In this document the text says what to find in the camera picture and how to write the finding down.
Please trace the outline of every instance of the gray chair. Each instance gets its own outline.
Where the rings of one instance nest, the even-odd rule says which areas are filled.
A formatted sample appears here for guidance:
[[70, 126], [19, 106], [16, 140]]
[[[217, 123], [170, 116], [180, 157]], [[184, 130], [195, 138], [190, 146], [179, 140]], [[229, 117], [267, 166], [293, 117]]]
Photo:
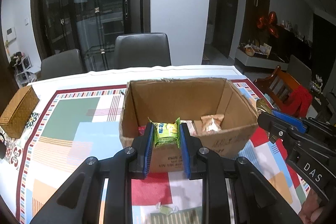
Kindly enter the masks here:
[[41, 80], [85, 73], [78, 49], [52, 55], [41, 62]]
[[115, 40], [115, 69], [171, 66], [168, 37], [165, 33], [120, 35]]
[[306, 89], [309, 88], [309, 83], [311, 81], [311, 70], [294, 55], [291, 55], [286, 72], [290, 74], [296, 81], [298, 81], [300, 85]]

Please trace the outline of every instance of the green square pattern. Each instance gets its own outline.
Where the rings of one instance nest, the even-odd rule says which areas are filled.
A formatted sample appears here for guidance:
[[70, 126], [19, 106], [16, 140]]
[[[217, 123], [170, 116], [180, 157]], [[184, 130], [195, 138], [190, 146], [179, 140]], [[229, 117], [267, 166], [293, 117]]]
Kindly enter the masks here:
[[162, 213], [151, 214], [151, 224], [201, 224], [202, 207], [181, 210], [168, 216]]
[[41, 134], [43, 137], [73, 141], [80, 122], [92, 122], [89, 109], [96, 109], [99, 97], [60, 100]]

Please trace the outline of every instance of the wooden chair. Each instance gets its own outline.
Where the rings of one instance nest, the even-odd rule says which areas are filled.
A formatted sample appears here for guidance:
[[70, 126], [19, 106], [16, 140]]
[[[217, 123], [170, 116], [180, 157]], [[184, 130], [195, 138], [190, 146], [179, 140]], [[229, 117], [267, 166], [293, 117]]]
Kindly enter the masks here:
[[268, 94], [274, 102], [273, 105], [276, 104], [280, 110], [284, 107], [287, 95], [300, 86], [291, 75], [281, 71], [280, 66], [276, 67], [271, 76], [256, 79], [253, 83], [263, 94]]

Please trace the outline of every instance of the snack packet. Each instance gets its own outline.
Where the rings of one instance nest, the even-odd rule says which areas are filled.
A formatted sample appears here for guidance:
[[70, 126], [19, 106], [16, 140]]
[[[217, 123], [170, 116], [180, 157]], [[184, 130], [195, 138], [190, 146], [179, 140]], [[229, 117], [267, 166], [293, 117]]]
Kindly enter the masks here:
[[180, 148], [180, 118], [175, 123], [152, 122], [154, 125], [154, 147], [176, 143]]
[[139, 136], [143, 136], [145, 134], [145, 129], [146, 129], [146, 126], [138, 127]]
[[202, 131], [206, 133], [211, 133], [211, 132], [218, 132], [221, 129], [221, 123], [224, 119], [224, 114], [215, 114], [215, 115], [207, 115], [207, 116], [202, 116]]

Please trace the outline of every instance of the person's hand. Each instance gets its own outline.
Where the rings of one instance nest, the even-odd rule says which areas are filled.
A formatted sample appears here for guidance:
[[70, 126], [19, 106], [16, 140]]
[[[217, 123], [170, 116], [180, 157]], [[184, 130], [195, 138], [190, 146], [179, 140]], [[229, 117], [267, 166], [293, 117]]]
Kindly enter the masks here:
[[302, 204], [299, 217], [303, 221], [303, 224], [312, 224], [317, 220], [322, 213], [323, 207], [320, 208], [319, 197], [313, 189], [310, 189], [307, 199]]

